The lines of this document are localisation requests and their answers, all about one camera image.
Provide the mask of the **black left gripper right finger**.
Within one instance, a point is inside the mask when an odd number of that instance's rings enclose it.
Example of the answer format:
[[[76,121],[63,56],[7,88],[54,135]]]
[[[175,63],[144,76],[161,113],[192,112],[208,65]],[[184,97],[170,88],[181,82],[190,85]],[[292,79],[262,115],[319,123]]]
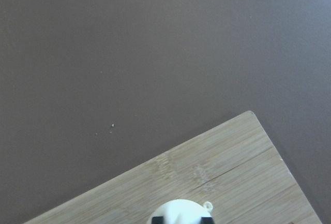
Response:
[[[200,224],[214,224],[212,217],[201,217]]]

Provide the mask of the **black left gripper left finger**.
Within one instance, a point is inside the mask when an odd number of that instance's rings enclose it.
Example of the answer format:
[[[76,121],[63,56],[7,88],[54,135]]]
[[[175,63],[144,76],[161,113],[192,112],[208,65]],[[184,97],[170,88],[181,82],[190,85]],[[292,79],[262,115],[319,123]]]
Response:
[[[163,217],[162,216],[152,217],[151,224],[163,224]]]

